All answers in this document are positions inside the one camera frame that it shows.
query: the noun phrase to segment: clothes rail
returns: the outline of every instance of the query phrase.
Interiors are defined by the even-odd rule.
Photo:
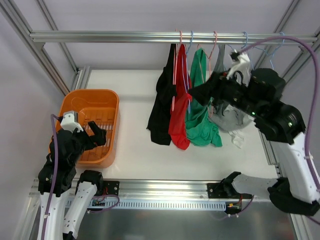
[[[272,36],[272,34],[248,34],[244,33],[218,33],[217,44],[243,45],[253,44],[261,39]],[[312,44],[317,40],[314,34],[311,35],[291,35],[300,40]],[[139,31],[71,31],[71,30],[51,30],[51,31],[33,31],[30,37],[37,43],[180,43],[180,33],[171,32],[139,32]],[[190,43],[191,32],[182,33],[182,42]],[[194,32],[194,44],[212,44],[216,39],[213,32]],[[282,40],[273,40],[263,43],[263,45],[279,45]],[[284,45],[299,45],[293,41],[285,41]]]

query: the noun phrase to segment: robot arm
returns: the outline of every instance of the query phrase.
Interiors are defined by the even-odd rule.
[[[213,72],[206,83],[190,89],[189,94],[203,106],[213,98],[213,105],[225,102],[252,116],[255,126],[272,141],[286,177],[265,179],[234,172],[222,181],[225,191],[269,197],[286,213],[313,216],[320,208],[320,193],[306,161],[302,115],[280,101],[285,80],[272,69],[258,68],[251,71],[248,85],[239,83],[236,73],[242,78],[250,60],[246,53],[233,52],[231,58],[235,64],[229,71]]]
[[[70,193],[72,180],[76,175],[75,165],[82,153],[106,144],[105,129],[100,129],[94,121],[88,123],[94,135],[89,136],[82,129],[76,112],[66,112],[61,117],[61,129],[57,132],[58,152],[55,152],[52,140],[50,153],[40,171],[39,186],[41,201],[41,218],[37,240],[74,240],[78,236],[80,223],[85,215],[92,197],[101,191],[103,177],[100,172],[86,170],[81,174],[75,200],[64,217],[66,202]],[[45,209],[48,204],[52,179],[54,174],[55,154],[58,154],[58,168],[54,191],[48,214]]]

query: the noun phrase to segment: orange plastic tray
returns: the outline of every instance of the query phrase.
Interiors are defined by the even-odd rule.
[[[77,168],[107,168],[115,160],[116,142],[120,123],[119,97],[108,89],[79,89],[65,96],[59,116],[68,111],[78,113],[78,122],[89,136],[93,135],[88,122],[95,121],[106,130],[106,143],[85,151],[77,162]]]

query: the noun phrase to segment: white table surface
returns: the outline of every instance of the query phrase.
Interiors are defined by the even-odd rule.
[[[254,124],[244,128],[245,144],[239,149],[228,133],[220,132],[223,147],[185,151],[151,142],[146,129],[156,98],[161,70],[92,70],[88,89],[110,89],[119,95],[120,125],[113,164],[100,169],[104,178],[150,180],[222,180],[233,171],[261,178],[276,178],[268,165]],[[77,169],[79,175],[83,169]]]

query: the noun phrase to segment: metal floor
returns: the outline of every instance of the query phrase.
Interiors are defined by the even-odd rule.
[[[289,215],[270,202],[253,202],[239,218],[224,212],[113,209],[86,214],[77,240],[294,240]],[[39,212],[30,240],[38,234]]]

